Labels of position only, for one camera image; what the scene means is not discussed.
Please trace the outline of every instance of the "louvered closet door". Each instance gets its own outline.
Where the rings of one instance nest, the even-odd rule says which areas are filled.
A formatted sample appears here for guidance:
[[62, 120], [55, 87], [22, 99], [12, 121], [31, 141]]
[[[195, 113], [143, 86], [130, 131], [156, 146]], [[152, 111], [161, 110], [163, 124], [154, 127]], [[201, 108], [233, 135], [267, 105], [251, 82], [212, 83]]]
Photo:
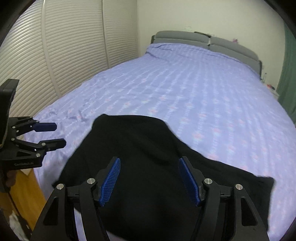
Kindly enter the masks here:
[[46, 0], [45, 35], [61, 94], [108, 68], [102, 0]]
[[10, 116], [34, 115], [58, 99], [42, 47], [42, 2], [37, 0], [20, 16], [0, 47], [0, 84], [20, 80]]
[[110, 68], [137, 58], [137, 1], [103, 0], [103, 19]]

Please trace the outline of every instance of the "black cloth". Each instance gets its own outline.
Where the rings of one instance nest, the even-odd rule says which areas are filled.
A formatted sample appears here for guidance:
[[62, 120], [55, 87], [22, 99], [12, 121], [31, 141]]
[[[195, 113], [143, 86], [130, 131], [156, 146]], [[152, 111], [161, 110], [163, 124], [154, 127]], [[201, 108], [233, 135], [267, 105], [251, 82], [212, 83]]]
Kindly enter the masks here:
[[265, 227], [274, 180], [213, 161], [190, 149], [161, 120], [136, 115], [101, 115], [53, 185], [79, 185], [107, 167], [113, 156], [121, 172], [109, 202], [100, 208], [106, 230], [127, 240], [189, 240], [200, 209], [186, 193], [178, 160], [220, 185], [243, 185]]

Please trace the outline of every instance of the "green curtain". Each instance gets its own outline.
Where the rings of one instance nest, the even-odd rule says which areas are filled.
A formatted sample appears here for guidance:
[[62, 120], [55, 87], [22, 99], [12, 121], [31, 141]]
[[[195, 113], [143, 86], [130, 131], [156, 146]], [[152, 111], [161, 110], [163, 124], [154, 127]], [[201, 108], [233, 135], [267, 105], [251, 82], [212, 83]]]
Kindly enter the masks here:
[[279, 93], [279, 103], [290, 118], [296, 123], [296, 38], [285, 25], [285, 58], [281, 78], [276, 91]]

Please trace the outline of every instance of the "white wall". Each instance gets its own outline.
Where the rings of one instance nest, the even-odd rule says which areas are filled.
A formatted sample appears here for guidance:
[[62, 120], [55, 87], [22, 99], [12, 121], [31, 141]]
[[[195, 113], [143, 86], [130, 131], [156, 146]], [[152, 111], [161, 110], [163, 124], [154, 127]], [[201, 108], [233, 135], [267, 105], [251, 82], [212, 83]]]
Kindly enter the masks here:
[[264, 0], [138, 0], [139, 53], [161, 30], [199, 31], [233, 40], [263, 62], [266, 82], [277, 86], [284, 60], [281, 17]]

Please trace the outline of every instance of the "wrinkled fabric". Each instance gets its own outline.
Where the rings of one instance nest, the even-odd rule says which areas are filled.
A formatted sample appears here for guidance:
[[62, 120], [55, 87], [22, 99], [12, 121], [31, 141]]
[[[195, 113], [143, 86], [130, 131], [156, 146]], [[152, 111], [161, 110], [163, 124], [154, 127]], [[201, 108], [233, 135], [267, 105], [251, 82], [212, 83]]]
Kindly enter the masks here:
[[184, 44], [151, 44], [144, 56], [98, 73], [34, 118], [57, 123], [55, 132], [28, 133], [28, 141], [65, 138], [35, 175], [46, 198], [68, 158], [96, 117], [145, 115], [164, 120], [203, 156], [270, 176], [269, 231], [279, 241], [296, 216], [296, 129], [247, 65]]

